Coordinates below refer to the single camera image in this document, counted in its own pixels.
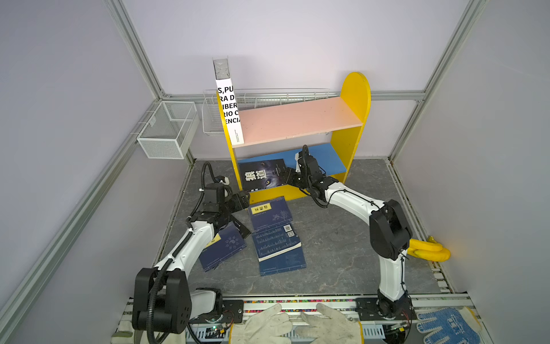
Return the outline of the black wolf cover book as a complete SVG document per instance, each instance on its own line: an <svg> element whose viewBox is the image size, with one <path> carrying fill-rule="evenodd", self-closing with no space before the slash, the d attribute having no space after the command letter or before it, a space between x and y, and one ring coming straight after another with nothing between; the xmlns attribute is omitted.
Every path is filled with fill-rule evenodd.
<svg viewBox="0 0 550 344"><path fill-rule="evenodd" d="M276 188L286 183L286 164L283 159L239 163L244 191Z"/></svg>

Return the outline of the blue book with barcode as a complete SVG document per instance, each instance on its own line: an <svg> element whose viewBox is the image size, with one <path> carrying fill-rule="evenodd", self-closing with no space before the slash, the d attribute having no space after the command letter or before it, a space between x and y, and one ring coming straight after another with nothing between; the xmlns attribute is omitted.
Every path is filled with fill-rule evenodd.
<svg viewBox="0 0 550 344"><path fill-rule="evenodd" d="M259 262L267 261L302 246L291 224L272 226L252 234Z"/></svg>

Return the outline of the white book black lettering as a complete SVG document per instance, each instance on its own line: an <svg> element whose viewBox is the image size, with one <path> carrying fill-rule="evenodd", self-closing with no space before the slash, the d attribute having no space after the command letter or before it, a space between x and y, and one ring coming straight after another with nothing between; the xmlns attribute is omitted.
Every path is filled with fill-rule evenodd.
<svg viewBox="0 0 550 344"><path fill-rule="evenodd" d="M221 118L233 146L245 143L236 93L231 80L229 61L227 58L213 60L216 87L221 104Z"/></svg>

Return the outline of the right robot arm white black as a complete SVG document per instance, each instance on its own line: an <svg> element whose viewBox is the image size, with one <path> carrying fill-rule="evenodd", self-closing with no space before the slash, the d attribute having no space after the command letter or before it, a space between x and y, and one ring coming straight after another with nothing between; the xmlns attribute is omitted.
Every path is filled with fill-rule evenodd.
<svg viewBox="0 0 550 344"><path fill-rule="evenodd" d="M377 301L370 312L388 320L400 315L410 320L413 303L405 284L405 261L413 234L400 203L366 196L326 175L306 145L295 155L295 160L296 168L290 169L286 178L290 186L311 197L317 206L323 209L338 206L369 227L370 244L380 264Z"/></svg>

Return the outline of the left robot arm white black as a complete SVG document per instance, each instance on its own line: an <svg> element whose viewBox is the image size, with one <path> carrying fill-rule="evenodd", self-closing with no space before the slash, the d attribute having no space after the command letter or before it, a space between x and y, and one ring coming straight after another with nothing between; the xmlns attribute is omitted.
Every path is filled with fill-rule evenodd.
<svg viewBox="0 0 550 344"><path fill-rule="evenodd" d="M234 193L225 176L215 176L210 162L201 169L199 200L186 218L186 233L154 267L135 278L132 327L143 331L149 343L162 343L181 334L202 315L219 316L223 297L217 289L191 291L188 275L207 245L249 206L245 191Z"/></svg>

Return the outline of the dark blue book left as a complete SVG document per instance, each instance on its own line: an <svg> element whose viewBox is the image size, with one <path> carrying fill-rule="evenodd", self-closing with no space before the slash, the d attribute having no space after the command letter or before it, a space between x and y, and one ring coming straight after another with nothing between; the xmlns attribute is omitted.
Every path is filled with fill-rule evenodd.
<svg viewBox="0 0 550 344"><path fill-rule="evenodd" d="M214 237L199 256L203 271L208 272L215 269L244 248L246 248L246 242L239 232L239 228L235 223L229 223Z"/></svg>

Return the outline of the blue book yellow label top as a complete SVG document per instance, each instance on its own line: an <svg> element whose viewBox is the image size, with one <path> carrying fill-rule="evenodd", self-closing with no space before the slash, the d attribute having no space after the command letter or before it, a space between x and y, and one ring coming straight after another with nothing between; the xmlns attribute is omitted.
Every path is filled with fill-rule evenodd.
<svg viewBox="0 0 550 344"><path fill-rule="evenodd" d="M290 223L293 219L286 199L283 196L252 204L249 207L249 216L255 232L260 232L273 226L283 226Z"/></svg>

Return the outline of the blue bottom book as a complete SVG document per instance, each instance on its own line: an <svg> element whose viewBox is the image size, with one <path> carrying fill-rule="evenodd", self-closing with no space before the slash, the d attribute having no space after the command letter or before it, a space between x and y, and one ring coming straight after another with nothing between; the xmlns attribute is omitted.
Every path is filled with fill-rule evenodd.
<svg viewBox="0 0 550 344"><path fill-rule="evenodd" d="M259 272L262 277L305 269L306 267L307 264L301 247L259 262Z"/></svg>

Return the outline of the white work glove centre left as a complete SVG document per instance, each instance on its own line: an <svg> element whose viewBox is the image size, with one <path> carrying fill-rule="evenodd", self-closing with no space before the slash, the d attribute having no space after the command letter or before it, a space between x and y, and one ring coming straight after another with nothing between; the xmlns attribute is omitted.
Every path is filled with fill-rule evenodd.
<svg viewBox="0 0 550 344"><path fill-rule="evenodd" d="M289 315L282 311L282 305L272 307L251 316L245 324L234 324L229 333L229 343L292 343L285 337L293 329Z"/></svg>

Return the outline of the white work glove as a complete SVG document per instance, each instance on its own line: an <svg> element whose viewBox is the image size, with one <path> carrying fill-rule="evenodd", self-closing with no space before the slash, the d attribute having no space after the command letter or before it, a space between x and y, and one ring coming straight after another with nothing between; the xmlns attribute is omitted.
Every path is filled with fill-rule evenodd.
<svg viewBox="0 0 550 344"><path fill-rule="evenodd" d="M322 317L301 313L301 318L307 325L295 329L299 337L311 338L312 343L364 343L360 322L348 320L344 314L324 303L318 303L316 310Z"/></svg>
<svg viewBox="0 0 550 344"><path fill-rule="evenodd" d="M282 311L282 305L272 307L251 316L245 324L234 324L229 333L229 343L292 343L285 337L293 329L289 315Z"/></svg>

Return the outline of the yellow bananas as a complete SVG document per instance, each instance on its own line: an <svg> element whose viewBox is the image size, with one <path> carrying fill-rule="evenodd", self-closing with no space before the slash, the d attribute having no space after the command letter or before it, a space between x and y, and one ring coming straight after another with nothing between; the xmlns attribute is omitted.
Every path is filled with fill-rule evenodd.
<svg viewBox="0 0 550 344"><path fill-rule="evenodd" d="M437 242L433 236L429 236L427 241L411 239L408 254L418 259L424 259L431 262L445 262L451 258L451 251Z"/></svg>

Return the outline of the white work glove centre right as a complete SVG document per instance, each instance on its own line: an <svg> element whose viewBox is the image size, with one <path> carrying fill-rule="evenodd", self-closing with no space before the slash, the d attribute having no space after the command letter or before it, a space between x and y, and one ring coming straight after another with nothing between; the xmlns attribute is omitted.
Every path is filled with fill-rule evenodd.
<svg viewBox="0 0 550 344"><path fill-rule="evenodd" d="M311 338L312 343L364 343L360 322L348 320L344 314L324 303L318 303L316 310L322 317L301 313L301 318L307 325L295 329L299 337Z"/></svg>

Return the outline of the white glove far left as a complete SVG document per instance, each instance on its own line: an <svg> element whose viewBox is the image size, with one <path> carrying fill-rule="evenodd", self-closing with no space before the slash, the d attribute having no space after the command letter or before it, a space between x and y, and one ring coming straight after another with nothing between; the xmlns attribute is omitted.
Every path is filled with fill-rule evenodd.
<svg viewBox="0 0 550 344"><path fill-rule="evenodd" d="M111 344L134 344L135 331L132 323L128 320L123 320L119 323L117 330L110 338Z"/></svg>

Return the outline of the blue dotted glove right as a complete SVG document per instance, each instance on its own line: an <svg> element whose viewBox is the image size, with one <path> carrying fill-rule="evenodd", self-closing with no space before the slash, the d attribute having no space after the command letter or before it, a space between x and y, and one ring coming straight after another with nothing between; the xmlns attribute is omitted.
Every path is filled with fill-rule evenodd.
<svg viewBox="0 0 550 344"><path fill-rule="evenodd" d="M480 344L481 323L467 307L418 313L417 330L425 344Z"/></svg>

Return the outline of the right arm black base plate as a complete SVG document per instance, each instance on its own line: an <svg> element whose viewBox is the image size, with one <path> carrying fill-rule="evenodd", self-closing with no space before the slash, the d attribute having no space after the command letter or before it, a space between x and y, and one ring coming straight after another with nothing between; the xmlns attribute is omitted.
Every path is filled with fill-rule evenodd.
<svg viewBox="0 0 550 344"><path fill-rule="evenodd" d="M356 312L361 321L415 320L412 302L403 297L398 301L386 298L356 298Z"/></svg>

